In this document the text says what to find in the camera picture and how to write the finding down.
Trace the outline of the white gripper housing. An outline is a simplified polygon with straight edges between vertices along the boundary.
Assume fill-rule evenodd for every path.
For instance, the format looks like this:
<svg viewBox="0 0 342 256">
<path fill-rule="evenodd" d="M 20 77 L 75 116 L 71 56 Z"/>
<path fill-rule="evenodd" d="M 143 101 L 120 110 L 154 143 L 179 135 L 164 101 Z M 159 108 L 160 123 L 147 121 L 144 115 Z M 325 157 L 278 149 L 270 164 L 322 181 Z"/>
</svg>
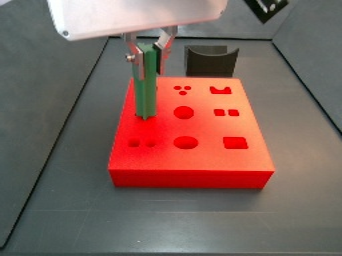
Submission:
<svg viewBox="0 0 342 256">
<path fill-rule="evenodd" d="M 166 60 L 178 34 L 178 25 L 218 19 L 228 0 L 47 0 L 57 33 L 69 41 L 123 34 L 138 79 L 144 79 L 144 53 L 136 43 L 139 31 L 163 28 L 154 49 L 156 72 L 163 75 Z"/>
</svg>

